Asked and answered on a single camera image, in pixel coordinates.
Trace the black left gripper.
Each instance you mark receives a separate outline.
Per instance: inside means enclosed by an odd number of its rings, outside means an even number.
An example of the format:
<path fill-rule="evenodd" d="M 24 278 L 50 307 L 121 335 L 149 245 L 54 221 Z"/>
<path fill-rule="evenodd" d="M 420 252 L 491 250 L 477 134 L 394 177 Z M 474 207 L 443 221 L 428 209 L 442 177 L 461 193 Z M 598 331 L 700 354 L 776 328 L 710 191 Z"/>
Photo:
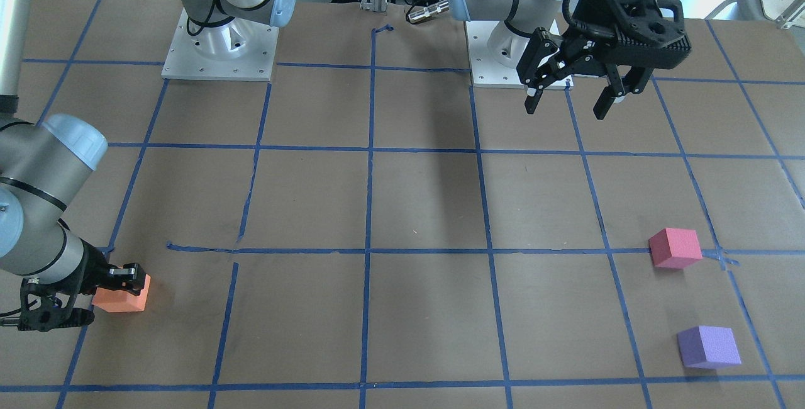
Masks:
<path fill-rule="evenodd" d="M 692 53 L 679 0 L 579 0 L 572 13 L 569 2 L 565 33 L 535 28 L 517 64 L 529 115 L 549 85 L 582 74 L 608 79 L 593 106 L 603 120 L 615 102 L 645 90 L 652 69 L 672 70 Z M 618 65 L 631 68 L 621 77 Z"/>

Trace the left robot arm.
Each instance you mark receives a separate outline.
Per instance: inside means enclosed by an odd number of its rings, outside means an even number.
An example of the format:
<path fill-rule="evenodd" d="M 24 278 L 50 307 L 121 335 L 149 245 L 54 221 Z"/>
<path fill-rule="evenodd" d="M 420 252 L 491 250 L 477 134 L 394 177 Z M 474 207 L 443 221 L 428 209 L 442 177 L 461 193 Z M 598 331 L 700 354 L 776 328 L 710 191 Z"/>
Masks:
<path fill-rule="evenodd" d="M 692 51 L 680 0 L 449 0 L 456 20 L 492 20 L 492 49 L 517 71 L 533 114 L 549 85 L 567 76 L 605 77 L 593 107 L 646 88 L 652 72 L 672 70 Z"/>

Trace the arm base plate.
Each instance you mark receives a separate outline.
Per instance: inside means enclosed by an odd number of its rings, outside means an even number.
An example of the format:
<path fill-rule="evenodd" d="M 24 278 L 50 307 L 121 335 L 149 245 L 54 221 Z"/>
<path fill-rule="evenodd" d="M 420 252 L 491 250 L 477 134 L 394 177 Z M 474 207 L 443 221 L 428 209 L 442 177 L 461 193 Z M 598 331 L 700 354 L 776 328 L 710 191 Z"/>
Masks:
<path fill-rule="evenodd" d="M 472 85 L 481 88 L 523 89 L 516 70 L 528 44 L 501 21 L 465 22 Z"/>
<path fill-rule="evenodd" d="M 280 28 L 235 18 L 192 36 L 181 11 L 161 76 L 186 81 L 270 82 Z"/>

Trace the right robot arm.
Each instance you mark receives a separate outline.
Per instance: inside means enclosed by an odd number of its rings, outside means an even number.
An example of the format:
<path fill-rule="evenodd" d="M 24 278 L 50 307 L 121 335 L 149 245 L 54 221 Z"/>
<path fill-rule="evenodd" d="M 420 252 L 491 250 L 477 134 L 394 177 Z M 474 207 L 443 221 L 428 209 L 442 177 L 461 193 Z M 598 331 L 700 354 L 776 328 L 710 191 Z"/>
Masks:
<path fill-rule="evenodd" d="M 278 31 L 296 0 L 181 1 L 164 77 L 270 79 Z M 147 273 L 137 263 L 110 264 L 62 221 L 103 159 L 106 137 L 66 114 L 38 125 L 16 117 L 30 2 L 2 0 L 1 266 L 22 277 L 20 307 L 2 314 L 2 326 L 48 332 L 92 323 L 92 311 L 75 306 L 80 294 L 101 288 L 143 295 Z"/>

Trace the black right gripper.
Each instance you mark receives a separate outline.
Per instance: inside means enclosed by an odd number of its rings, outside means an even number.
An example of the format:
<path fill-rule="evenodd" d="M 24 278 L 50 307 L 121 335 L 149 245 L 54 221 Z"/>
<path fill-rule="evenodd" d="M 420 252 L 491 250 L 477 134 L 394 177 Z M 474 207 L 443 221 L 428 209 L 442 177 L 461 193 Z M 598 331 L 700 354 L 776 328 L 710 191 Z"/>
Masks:
<path fill-rule="evenodd" d="M 88 326 L 95 314 L 75 303 L 79 295 L 93 294 L 103 276 L 104 289 L 110 291 L 143 291 L 146 286 L 147 273 L 138 263 L 111 268 L 104 252 L 86 252 L 78 268 L 61 281 L 45 284 L 40 278 L 24 278 L 16 329 L 49 332 Z"/>

